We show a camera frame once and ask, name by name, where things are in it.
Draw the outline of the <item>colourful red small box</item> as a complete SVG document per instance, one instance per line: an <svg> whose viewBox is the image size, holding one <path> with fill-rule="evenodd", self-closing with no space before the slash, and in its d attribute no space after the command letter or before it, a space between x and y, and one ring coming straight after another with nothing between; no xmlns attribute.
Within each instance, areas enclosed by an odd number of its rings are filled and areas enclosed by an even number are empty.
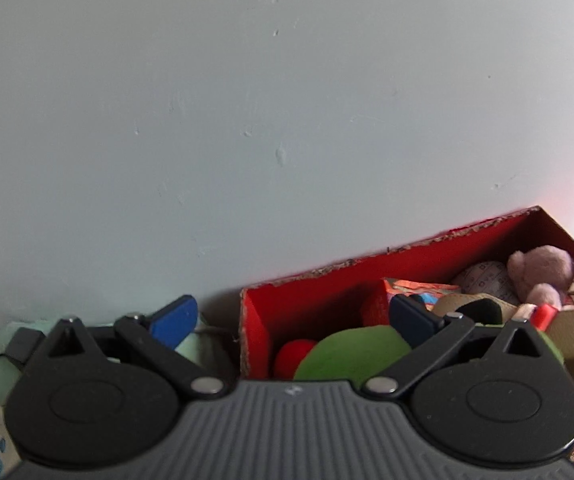
<svg viewBox="0 0 574 480"><path fill-rule="evenodd" d="M424 301L426 308L431 311L438 300L444 296L462 292L458 285L421 283L398 278L385 278L386 294L389 298L397 295L417 295Z"/></svg>

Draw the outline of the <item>light green cloth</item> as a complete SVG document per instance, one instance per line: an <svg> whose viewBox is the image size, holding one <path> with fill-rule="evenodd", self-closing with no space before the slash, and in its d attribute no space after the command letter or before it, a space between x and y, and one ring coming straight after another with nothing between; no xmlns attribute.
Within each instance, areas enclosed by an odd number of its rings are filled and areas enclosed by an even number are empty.
<svg viewBox="0 0 574 480"><path fill-rule="evenodd" d="M34 323L11 322L0 328L0 406L6 403L11 388L20 377L20 372L5 356L5 350L12 337L20 328L37 330L42 335L47 335L55 324L54 320ZM232 335L226 330L206 324L203 318L188 322L155 321L148 330L161 344L165 344L189 361L209 370L210 373L227 377L236 374L231 361ZM0 476L3 471L4 466L0 461Z"/></svg>

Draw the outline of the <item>red round toy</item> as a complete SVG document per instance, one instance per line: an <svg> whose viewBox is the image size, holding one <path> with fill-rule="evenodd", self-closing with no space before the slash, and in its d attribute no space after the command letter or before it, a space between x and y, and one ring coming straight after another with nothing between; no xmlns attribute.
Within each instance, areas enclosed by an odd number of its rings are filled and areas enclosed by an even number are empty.
<svg viewBox="0 0 574 480"><path fill-rule="evenodd" d="M315 346L316 341L311 339L294 339L283 344L273 362L273 378L281 382L292 380L301 362Z"/></svg>

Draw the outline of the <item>green plush toy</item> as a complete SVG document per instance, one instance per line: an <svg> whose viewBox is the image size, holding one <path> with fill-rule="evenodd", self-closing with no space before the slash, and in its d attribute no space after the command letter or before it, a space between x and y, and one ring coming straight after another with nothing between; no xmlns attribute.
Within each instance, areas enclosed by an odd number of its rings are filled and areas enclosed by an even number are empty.
<svg viewBox="0 0 574 480"><path fill-rule="evenodd" d="M397 330L390 325L351 328L315 344L291 374L296 382L350 382L364 388L376 377L410 386L446 367L487 359L501 324L446 318L435 328Z"/></svg>

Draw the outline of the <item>pink plush toy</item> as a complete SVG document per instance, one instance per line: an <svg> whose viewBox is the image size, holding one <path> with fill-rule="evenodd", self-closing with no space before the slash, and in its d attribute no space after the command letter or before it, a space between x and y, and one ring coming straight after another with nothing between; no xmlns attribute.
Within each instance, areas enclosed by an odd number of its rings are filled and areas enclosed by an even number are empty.
<svg viewBox="0 0 574 480"><path fill-rule="evenodd" d="M574 277L574 260L566 250L544 245L508 258L508 276L523 304L560 310Z"/></svg>

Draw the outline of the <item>grey patterned ball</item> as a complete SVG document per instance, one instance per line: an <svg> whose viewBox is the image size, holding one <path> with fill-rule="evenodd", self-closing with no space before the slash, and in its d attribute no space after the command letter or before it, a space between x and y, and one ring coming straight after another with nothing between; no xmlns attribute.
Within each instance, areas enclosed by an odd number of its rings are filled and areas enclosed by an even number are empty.
<svg viewBox="0 0 574 480"><path fill-rule="evenodd" d="M453 280L464 294L487 294L509 304L518 304L513 283L505 264L497 261L476 263Z"/></svg>

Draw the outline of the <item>red storage box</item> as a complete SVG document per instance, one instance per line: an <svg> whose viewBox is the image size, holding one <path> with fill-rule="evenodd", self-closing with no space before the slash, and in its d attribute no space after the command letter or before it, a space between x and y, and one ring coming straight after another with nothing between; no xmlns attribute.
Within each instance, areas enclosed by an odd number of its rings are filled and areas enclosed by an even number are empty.
<svg viewBox="0 0 574 480"><path fill-rule="evenodd" d="M469 266L554 245L574 259L574 239L540 206L460 226L378 254L250 286L240 292L240 373L272 377L275 352L361 324L360 307L384 278L446 284Z"/></svg>

